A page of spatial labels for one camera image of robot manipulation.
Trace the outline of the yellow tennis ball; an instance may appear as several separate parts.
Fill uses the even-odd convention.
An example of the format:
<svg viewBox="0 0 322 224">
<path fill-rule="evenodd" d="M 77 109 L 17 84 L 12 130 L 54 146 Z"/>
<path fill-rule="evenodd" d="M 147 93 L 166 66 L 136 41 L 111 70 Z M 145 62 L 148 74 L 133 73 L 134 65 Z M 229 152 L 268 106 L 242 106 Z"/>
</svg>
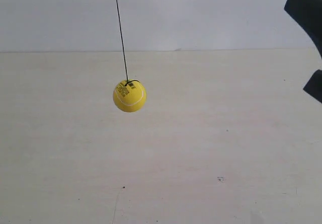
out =
<svg viewBox="0 0 322 224">
<path fill-rule="evenodd" d="M 146 102 L 146 90 L 138 80 L 123 80 L 119 82 L 113 91 L 115 106 L 123 112 L 136 112 Z"/>
</svg>

